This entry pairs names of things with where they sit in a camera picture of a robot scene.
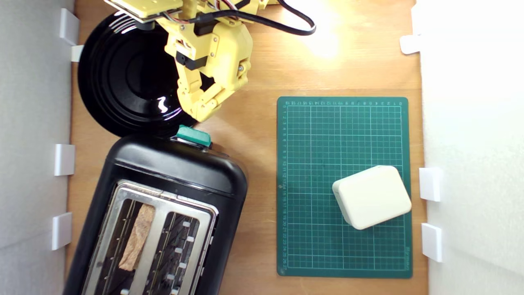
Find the black plate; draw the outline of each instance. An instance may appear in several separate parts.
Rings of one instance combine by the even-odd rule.
[[[180,107],[175,60],[164,51],[167,38],[158,25],[141,30],[116,13],[87,39],[78,67],[80,95],[91,116],[111,133],[171,137],[179,125],[196,123]],[[205,90],[213,79],[201,76]]]

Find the wire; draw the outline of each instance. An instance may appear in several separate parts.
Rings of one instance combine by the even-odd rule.
[[[224,1],[230,9],[238,10],[238,8],[236,8],[235,4],[233,4],[230,0],[222,0],[222,1]]]
[[[168,20],[172,21],[172,22],[175,22],[175,23],[179,23],[179,24],[189,24],[189,21],[187,19],[179,19],[179,18],[174,18],[172,17],[168,12],[163,12],[162,13]]]
[[[284,24],[278,23],[278,22],[276,22],[274,20],[271,20],[271,19],[268,19],[268,18],[265,18],[265,17],[261,17],[261,16],[258,16],[258,15],[255,15],[255,14],[246,13],[246,12],[242,12],[242,11],[234,10],[234,9],[219,10],[219,11],[216,11],[216,12],[204,13],[204,14],[201,14],[201,15],[195,17],[195,18],[185,19],[185,20],[181,20],[180,19],[179,21],[184,21],[184,22],[188,22],[190,24],[193,24],[193,23],[207,23],[207,22],[210,22],[210,21],[212,21],[212,20],[214,20],[216,18],[221,18],[221,17],[238,17],[238,18],[243,18],[243,19],[246,19],[246,20],[251,20],[252,22],[256,22],[256,23],[259,23],[259,24],[262,24],[262,25],[265,25],[265,26],[268,26],[268,27],[272,27],[272,28],[275,28],[277,30],[284,31],[286,33],[290,33],[290,34],[293,34],[293,35],[309,36],[309,35],[313,35],[313,33],[315,33],[315,31],[316,31],[316,24],[309,16],[307,16],[304,13],[302,13],[302,12],[296,10],[295,8],[289,6],[289,4],[287,4],[285,0],[277,0],[277,1],[278,1],[278,3],[280,3],[280,5],[282,7],[287,9],[289,12],[293,13],[294,15],[300,17],[305,22],[307,22],[311,26],[311,28],[309,30],[297,29],[297,28],[286,26]]]

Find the white block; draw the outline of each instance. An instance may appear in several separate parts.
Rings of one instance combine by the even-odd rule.
[[[442,262],[442,230],[427,223],[422,224],[422,253]]]
[[[71,46],[71,61],[79,62],[80,56],[82,55],[82,50],[84,49],[83,45]]]
[[[74,174],[75,146],[73,144],[57,144],[54,151],[54,175]]]
[[[79,28],[80,20],[69,10],[62,8],[60,11],[60,38],[69,45],[75,46],[78,43]]]
[[[400,51],[403,54],[414,54],[420,51],[422,37],[417,35],[406,35],[400,37]]]
[[[71,242],[73,215],[64,213],[53,217],[51,250],[55,251]]]
[[[439,168],[419,168],[420,197],[440,202],[442,170]]]
[[[375,166],[333,183],[333,193],[344,220],[365,229],[405,214],[411,200],[398,170]]]

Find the toaster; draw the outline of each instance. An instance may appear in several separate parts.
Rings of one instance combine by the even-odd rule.
[[[207,133],[119,139],[63,294],[218,294],[246,193],[246,174]]]

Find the white bracket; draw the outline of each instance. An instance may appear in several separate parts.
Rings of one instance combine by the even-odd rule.
[[[75,46],[78,43],[78,33],[80,20],[69,10],[62,8],[60,11],[60,38],[69,45]]]
[[[69,10],[62,8],[60,11],[60,38],[71,45],[71,61],[79,62],[83,45],[78,44],[80,20]]]
[[[424,18],[422,13],[422,5],[420,3],[415,4],[411,8],[411,25],[413,29],[413,35],[405,35],[400,37],[400,50],[403,54],[409,55],[419,52],[422,44],[422,31],[423,31]]]
[[[54,175],[64,176],[74,174],[74,157],[74,145],[56,144],[54,150]]]
[[[73,215],[68,212],[53,217],[51,250],[55,251],[71,242]]]
[[[422,224],[422,253],[436,262],[442,262],[442,229]]]
[[[419,168],[420,198],[440,202],[441,180],[440,168]]]
[[[82,55],[82,50],[84,49],[83,45],[71,46],[71,61],[79,62],[80,56]]]

